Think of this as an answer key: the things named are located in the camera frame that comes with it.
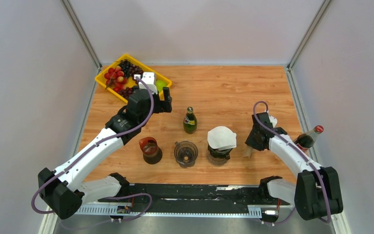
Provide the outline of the brown paper coffee filter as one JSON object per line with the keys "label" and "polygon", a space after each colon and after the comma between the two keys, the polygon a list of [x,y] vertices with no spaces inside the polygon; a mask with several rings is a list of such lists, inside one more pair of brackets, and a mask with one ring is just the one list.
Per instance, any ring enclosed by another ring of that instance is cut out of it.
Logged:
{"label": "brown paper coffee filter", "polygon": [[246,147],[245,147],[245,149],[243,151],[243,157],[251,158],[253,152],[254,152],[254,149],[251,146],[247,146],[246,145]]}

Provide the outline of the white paper coffee filter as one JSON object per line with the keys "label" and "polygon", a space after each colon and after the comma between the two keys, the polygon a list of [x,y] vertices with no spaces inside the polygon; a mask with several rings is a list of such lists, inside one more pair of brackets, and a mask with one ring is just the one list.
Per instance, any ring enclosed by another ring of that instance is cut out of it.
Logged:
{"label": "white paper coffee filter", "polygon": [[207,142],[215,150],[228,150],[237,147],[237,134],[225,126],[217,126],[207,133]]}

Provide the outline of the dark olive coffee dripper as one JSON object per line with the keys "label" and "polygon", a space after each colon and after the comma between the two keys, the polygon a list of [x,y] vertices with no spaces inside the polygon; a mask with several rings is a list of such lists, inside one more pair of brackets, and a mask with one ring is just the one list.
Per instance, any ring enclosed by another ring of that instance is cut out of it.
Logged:
{"label": "dark olive coffee dripper", "polygon": [[233,150],[232,148],[230,149],[214,149],[211,148],[209,145],[207,147],[208,150],[208,157],[212,160],[218,160],[218,161],[227,161],[230,160],[230,152]]}

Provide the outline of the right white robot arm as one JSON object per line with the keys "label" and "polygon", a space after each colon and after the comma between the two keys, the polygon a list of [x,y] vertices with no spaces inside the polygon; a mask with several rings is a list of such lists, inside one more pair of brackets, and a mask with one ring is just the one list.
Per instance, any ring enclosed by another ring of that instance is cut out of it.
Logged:
{"label": "right white robot arm", "polygon": [[330,223],[343,211],[339,176],[333,167],[323,167],[307,157],[281,127],[274,127],[268,112],[252,115],[253,126],[245,144],[257,151],[278,156],[296,177],[296,183],[280,176],[260,180],[259,198],[264,203],[280,199],[292,204],[304,220]]}

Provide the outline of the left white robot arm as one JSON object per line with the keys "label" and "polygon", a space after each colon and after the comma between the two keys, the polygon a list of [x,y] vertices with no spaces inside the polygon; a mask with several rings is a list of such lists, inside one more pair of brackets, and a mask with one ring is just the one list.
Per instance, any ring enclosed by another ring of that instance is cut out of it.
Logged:
{"label": "left white robot arm", "polygon": [[112,116],[100,133],[80,152],[53,170],[42,169],[37,178],[39,189],[31,205],[36,213],[35,199],[40,197],[61,220],[74,215],[83,204],[113,197],[123,202],[129,197],[128,182],[118,173],[104,179],[84,182],[106,157],[125,146],[141,132],[152,114],[170,113],[170,89],[163,88],[160,99],[147,88],[135,87],[128,103]]}

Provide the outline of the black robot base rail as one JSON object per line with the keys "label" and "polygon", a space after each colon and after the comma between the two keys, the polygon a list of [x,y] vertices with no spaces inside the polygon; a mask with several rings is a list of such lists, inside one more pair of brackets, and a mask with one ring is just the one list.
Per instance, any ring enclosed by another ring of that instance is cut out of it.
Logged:
{"label": "black robot base rail", "polygon": [[265,222],[279,218],[286,202],[271,197],[258,185],[146,184],[123,186],[111,199],[131,212],[178,215],[251,215]]}

